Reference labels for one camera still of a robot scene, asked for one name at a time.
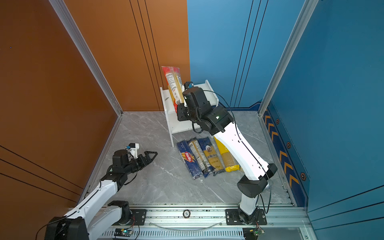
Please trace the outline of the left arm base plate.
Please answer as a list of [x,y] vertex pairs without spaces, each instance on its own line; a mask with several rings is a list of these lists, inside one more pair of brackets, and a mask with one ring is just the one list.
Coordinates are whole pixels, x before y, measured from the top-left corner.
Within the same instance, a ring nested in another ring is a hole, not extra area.
[[124,217],[122,220],[114,223],[114,226],[143,226],[147,217],[147,210],[145,209],[133,209],[130,210],[129,217]]

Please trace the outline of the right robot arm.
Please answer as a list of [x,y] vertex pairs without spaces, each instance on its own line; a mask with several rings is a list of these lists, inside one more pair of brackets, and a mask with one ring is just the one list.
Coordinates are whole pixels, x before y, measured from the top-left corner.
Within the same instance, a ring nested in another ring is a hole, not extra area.
[[240,221],[245,225],[257,223],[257,202],[261,193],[271,187],[270,180],[277,172],[275,164],[267,163],[241,134],[236,119],[223,106],[213,107],[206,91],[191,82],[182,87],[184,103],[177,106],[179,121],[191,121],[219,140],[240,164],[244,176],[237,183],[242,193],[238,208]]

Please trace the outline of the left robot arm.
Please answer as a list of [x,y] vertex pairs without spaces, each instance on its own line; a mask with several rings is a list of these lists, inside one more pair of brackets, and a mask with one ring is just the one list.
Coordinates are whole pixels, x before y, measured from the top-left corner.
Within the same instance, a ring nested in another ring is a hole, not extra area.
[[107,173],[96,188],[63,217],[54,217],[47,224],[46,240],[96,240],[113,224],[135,223],[129,202],[112,201],[128,175],[138,173],[157,157],[158,153],[145,151],[138,155],[136,148],[115,151]]

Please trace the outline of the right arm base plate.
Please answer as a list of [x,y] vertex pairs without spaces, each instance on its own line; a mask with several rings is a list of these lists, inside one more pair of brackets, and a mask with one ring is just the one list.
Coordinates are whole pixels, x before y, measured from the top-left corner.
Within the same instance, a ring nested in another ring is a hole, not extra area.
[[241,209],[226,209],[226,222],[229,226],[235,225],[267,225],[266,214],[263,209],[256,208],[251,215],[247,215]]

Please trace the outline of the red spaghetti bag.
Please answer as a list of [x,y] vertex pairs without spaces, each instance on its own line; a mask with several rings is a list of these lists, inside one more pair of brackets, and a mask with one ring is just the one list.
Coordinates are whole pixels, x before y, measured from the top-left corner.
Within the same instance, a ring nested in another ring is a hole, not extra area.
[[162,70],[168,83],[168,89],[171,95],[173,106],[175,108],[175,112],[177,112],[178,105],[184,103],[184,98],[182,94],[183,83],[180,69],[177,67],[162,66]]

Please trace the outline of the blue Barilla spaghetti bag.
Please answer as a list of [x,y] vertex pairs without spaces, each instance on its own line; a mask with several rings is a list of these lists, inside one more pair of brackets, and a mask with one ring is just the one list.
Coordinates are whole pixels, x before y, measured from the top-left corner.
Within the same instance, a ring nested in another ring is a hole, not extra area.
[[177,143],[177,148],[181,154],[183,161],[185,162],[192,178],[195,180],[203,176],[203,172],[191,150],[187,141],[181,141]]

